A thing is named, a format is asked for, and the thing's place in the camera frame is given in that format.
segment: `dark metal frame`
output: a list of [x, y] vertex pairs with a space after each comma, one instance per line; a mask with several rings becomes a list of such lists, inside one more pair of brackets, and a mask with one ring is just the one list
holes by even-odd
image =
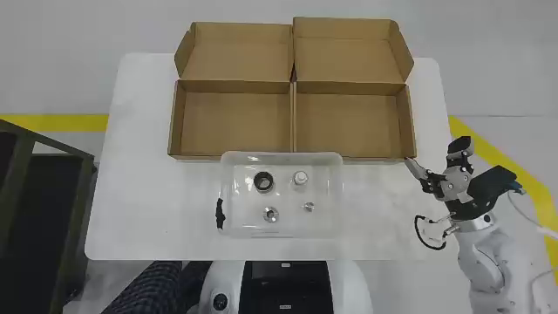
[[77, 148], [1, 119], [0, 133], [12, 133], [17, 136], [9, 167], [3, 180], [3, 185], [0, 187], [0, 258], [4, 256], [6, 243], [8, 242], [7, 239], [10, 235], [10, 227], [17, 212], [17, 201], [22, 192], [27, 167], [29, 166], [35, 143], [42, 143], [82, 159], [76, 189], [76, 201], [71, 211], [70, 227], [66, 235], [62, 259], [57, 273], [57, 281], [51, 297], [49, 312], [58, 313], [61, 312], [66, 302], [66, 292], [68, 291], [66, 282], [68, 279], [70, 277], [85, 279], [86, 257], [82, 244], [85, 240], [86, 228], [82, 227], [86, 226], [89, 218], [86, 210], [89, 205], [88, 198], [91, 196], [92, 178], [96, 172], [96, 168], [93, 165], [94, 157]]

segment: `white cable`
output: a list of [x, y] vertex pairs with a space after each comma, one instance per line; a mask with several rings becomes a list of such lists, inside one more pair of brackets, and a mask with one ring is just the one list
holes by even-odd
[[[517, 211], [518, 214], [520, 214], [521, 216], [523, 216], [523, 218], [525, 218], [526, 220], [528, 220], [529, 222], [533, 223], [533, 225], [536, 227], [537, 232], [544, 234], [546, 236], [550, 236], [553, 237], [554, 239], [558, 240], [558, 233], [554, 232], [551, 229], [548, 229], [546, 227], [542, 227], [537, 221], [535, 221], [534, 219], [530, 218], [529, 216], [527, 216], [523, 211], [520, 210], [520, 208], [517, 207], [517, 205], [515, 205], [514, 200], [512, 199], [512, 196], [509, 194], [509, 190], [507, 191], [507, 199], [509, 200], [509, 202], [512, 204], [512, 206], [515, 208], [515, 211]], [[530, 282], [530, 286], [529, 286], [529, 301], [530, 301], [530, 307], [531, 307], [531, 312], [535, 313], [535, 305], [534, 305], [534, 293], [533, 293], [533, 286], [534, 286], [534, 282], [536, 282], [537, 280], [539, 280], [540, 278], [542, 278], [543, 276], [546, 276], [548, 274], [552, 274], [555, 271], [558, 270], [558, 267], [554, 267], [551, 270], [546, 270], [543, 271], [542, 273], [540, 273], [539, 275], [535, 276], [531, 282]]]
[[517, 211], [518, 214], [522, 215], [523, 218], [525, 218], [529, 222], [533, 223], [536, 227], [537, 232], [539, 232], [539, 233], [541, 233], [545, 236], [550, 236], [551, 238], [554, 238], [554, 239], [558, 240], [558, 233], [556, 233], [552, 229], [548, 229], [546, 227], [541, 226], [537, 221], [535, 221], [531, 217], [525, 215], [525, 213], [523, 211], [521, 211], [520, 208], [517, 207], [517, 205], [515, 205], [515, 202], [514, 202], [514, 200], [512, 199], [512, 196], [509, 193], [510, 193], [510, 191], [508, 190], [507, 191], [507, 198], [508, 198], [509, 202], [512, 204], [512, 206], [515, 208], [515, 211]]
[[554, 267], [551, 270], [546, 270], [543, 271], [542, 273], [540, 273], [538, 276], [535, 276], [530, 282], [529, 282], [529, 288], [530, 288], [530, 292], [529, 292], [529, 306], [531, 308], [531, 313], [535, 314], [535, 313], [541, 313], [540, 311], [537, 310], [536, 305], [535, 305], [535, 301], [534, 301], [534, 282], [536, 282], [537, 280], [539, 280], [540, 278], [542, 278], [543, 276], [547, 276], [548, 274], [552, 274], [555, 271], [558, 271], [558, 267]]

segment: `clear plastic container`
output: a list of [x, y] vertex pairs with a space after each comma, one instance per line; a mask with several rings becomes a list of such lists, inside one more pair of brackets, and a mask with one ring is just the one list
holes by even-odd
[[[337, 153], [226, 152], [221, 157], [223, 233], [240, 238], [335, 237], [341, 226], [342, 165]], [[297, 171], [307, 174], [302, 185], [294, 182]], [[260, 172], [273, 177], [267, 193], [255, 188]], [[314, 208], [305, 208], [307, 203]], [[268, 215], [270, 209], [275, 212]]]

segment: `black shelf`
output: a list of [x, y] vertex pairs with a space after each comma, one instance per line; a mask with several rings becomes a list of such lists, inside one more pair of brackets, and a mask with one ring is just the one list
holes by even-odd
[[[33, 154], [35, 143], [67, 154]], [[0, 120], [0, 303], [61, 313], [85, 282], [93, 157]]]

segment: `white bottle cap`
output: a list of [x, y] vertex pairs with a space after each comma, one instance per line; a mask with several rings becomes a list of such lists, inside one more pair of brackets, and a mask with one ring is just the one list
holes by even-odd
[[304, 171], [296, 171], [293, 175], [295, 184], [303, 185], [308, 181], [308, 175]]

